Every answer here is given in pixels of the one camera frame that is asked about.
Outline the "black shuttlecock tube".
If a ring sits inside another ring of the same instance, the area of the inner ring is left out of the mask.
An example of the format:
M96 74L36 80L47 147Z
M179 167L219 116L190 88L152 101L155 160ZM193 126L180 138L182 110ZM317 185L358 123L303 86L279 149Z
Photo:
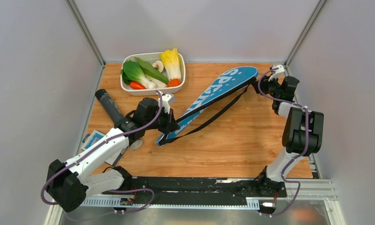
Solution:
M110 117L114 123L115 128L119 128L122 132L132 131L138 129L140 126L133 122L129 117L125 117L118 109L115 102L112 100L110 95L105 89L99 89L95 92L96 99L100 102L101 106L106 111L107 115ZM132 134L128 134L129 147L132 150L138 149L143 141L141 137L144 132L138 131Z

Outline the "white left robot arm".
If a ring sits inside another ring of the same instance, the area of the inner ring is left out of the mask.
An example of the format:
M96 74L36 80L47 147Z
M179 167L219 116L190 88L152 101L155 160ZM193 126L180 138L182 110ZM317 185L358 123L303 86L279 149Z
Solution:
M169 134L179 129L173 117L173 94L158 93L159 98L144 98L133 112L133 117L123 116L108 97L100 103L116 118L115 126L87 150L64 162L56 159L50 163L46 182L40 191L41 200L48 205L59 205L65 212L74 211L90 196L117 190L127 194L132 181L126 173L111 169L105 173L92 173L114 154L133 146L147 130Z

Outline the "blue racket bag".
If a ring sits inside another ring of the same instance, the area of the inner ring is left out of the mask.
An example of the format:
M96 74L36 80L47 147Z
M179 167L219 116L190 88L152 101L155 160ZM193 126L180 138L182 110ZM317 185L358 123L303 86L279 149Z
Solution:
M176 122L179 125L179 129L172 131L166 135L161 135L157 140L158 146L163 146L172 143L180 138L179 134L186 129L202 112L204 112L210 105L224 99L225 97L243 89L243 92L238 94L230 103L228 103L218 113L208 119L206 122L201 124L199 127L186 133L184 136L198 132L222 114L224 114L231 106L233 106L241 96L247 92L248 87L256 81L259 75L257 68L253 66L236 67L227 70L215 81L191 104L190 107L180 116Z

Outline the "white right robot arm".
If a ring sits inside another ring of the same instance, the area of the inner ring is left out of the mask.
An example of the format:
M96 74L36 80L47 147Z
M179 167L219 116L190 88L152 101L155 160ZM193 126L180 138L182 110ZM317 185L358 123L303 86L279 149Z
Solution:
M274 112L286 118L282 150L276 159L258 175L256 191L261 196L278 193L287 181L287 174L303 158L317 153L322 145L324 114L308 110L293 101L299 80L288 76L278 79L262 76L254 83L255 91L273 100Z

